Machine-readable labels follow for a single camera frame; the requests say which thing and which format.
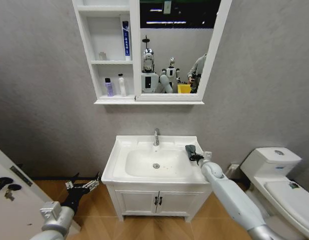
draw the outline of white sink basin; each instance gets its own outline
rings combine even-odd
[[[187,153],[179,149],[137,149],[128,153],[125,162],[127,174],[135,177],[188,177],[191,164]]]
[[[192,144],[202,154],[197,137],[159,136],[159,146],[153,142],[154,136],[117,136],[102,182],[207,183],[185,149]]]

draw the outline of gray wall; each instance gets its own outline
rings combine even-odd
[[[226,169],[285,146],[309,190],[309,0],[234,0],[202,106],[97,106],[71,0],[0,1],[0,149],[30,176],[93,176],[116,135],[196,135]]]
[[[141,40],[145,36],[150,39],[148,48],[154,52],[154,71],[160,74],[174,57],[181,81],[187,82],[194,63],[207,53],[213,31],[210,28],[142,28],[140,35]],[[140,47],[143,54],[146,44],[142,42]]]

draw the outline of white door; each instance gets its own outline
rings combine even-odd
[[[52,200],[0,151],[0,178],[2,177],[12,179],[12,184],[20,185],[21,189],[12,192],[13,201],[5,198],[9,185],[0,190],[0,239],[28,240],[41,232],[44,220],[39,209],[45,202]],[[72,222],[70,234],[79,230],[80,227]]]
[[[167,216],[188,216],[200,200],[201,194],[203,192],[160,191],[156,213]]]
[[[159,191],[115,190],[123,215],[151,215],[156,213]]]

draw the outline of door lock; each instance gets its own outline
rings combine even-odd
[[[18,190],[20,190],[21,188],[22,188],[22,187],[21,187],[20,185],[18,185],[18,184],[10,184],[10,185],[8,186],[7,191],[5,192],[4,197],[5,197],[6,199],[10,199],[11,201],[15,200],[15,198],[13,197],[12,191],[18,191]]]
[[[10,177],[0,177],[0,190],[4,188],[5,185],[12,184],[14,180]]]

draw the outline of faucet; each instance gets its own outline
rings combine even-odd
[[[159,135],[160,135],[159,128],[155,128],[154,129],[154,141],[153,141],[154,146],[159,146]]]

